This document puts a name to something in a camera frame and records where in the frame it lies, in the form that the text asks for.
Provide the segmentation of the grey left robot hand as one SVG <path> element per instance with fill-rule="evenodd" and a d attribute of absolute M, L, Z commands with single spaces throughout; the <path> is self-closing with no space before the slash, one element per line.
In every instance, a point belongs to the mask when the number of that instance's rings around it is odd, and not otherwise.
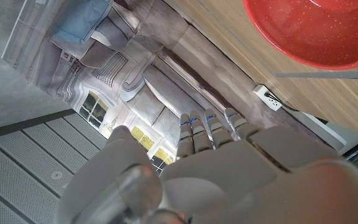
<path fill-rule="evenodd" d="M 324 144 L 232 108 L 180 118 L 157 172 L 125 126 L 68 183 L 57 223 L 358 223 L 358 168 Z"/>

